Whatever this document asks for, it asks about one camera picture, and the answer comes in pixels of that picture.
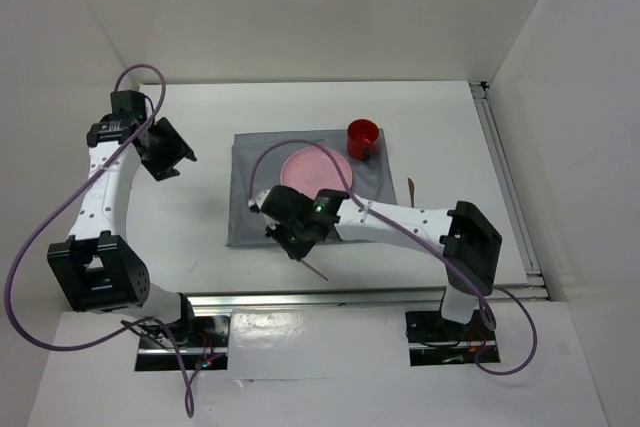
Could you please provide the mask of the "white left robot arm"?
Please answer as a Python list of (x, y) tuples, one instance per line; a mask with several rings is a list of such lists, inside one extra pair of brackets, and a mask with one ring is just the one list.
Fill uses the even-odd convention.
[(156, 181), (178, 176), (177, 164), (196, 159), (171, 123), (148, 119), (146, 95), (114, 91), (111, 111), (87, 134), (91, 173), (100, 177), (83, 196), (65, 241), (49, 246), (47, 261), (76, 312), (120, 312), (162, 321), (163, 336), (176, 346), (196, 337), (197, 321), (186, 296), (151, 282), (144, 261), (127, 242), (126, 225), (133, 180), (145, 168)]

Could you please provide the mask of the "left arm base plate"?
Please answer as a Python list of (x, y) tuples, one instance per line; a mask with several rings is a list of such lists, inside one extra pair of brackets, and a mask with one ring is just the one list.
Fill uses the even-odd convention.
[[(198, 316), (192, 321), (192, 331), (175, 335), (178, 350), (188, 372), (226, 370), (231, 316), (217, 314)], [(157, 324), (137, 328), (139, 343), (134, 370), (136, 372), (179, 371), (175, 350)]]

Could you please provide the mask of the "pink plate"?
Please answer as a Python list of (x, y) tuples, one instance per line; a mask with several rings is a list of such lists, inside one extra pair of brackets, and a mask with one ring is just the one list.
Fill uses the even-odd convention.
[(331, 159), (317, 147), (291, 154), (280, 172), (280, 184), (314, 199), (322, 189), (342, 190), (344, 185)]

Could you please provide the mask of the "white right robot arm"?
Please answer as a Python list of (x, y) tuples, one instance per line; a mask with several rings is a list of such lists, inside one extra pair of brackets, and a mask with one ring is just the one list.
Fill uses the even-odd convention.
[(445, 266), (448, 285), (436, 326), (448, 339), (460, 338), (475, 313), (496, 329), (487, 297), (492, 293), (502, 236), (470, 202), (453, 209), (420, 209), (364, 199), (350, 192), (322, 189), (311, 199), (276, 185), (248, 201), (266, 222), (266, 236), (288, 257), (302, 262), (328, 240), (369, 242), (426, 252)]

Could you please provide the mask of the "red enamel mug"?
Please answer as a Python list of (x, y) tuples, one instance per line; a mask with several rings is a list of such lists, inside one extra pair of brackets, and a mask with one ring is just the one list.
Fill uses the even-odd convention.
[(380, 129), (368, 119), (356, 119), (347, 127), (347, 152), (355, 160), (367, 162), (377, 150)]

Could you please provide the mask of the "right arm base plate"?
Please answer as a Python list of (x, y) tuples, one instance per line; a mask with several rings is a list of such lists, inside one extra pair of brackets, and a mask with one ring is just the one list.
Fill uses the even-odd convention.
[(405, 335), (412, 367), (500, 363), (496, 335), (475, 311), (468, 324), (443, 319), (437, 310), (407, 311)]

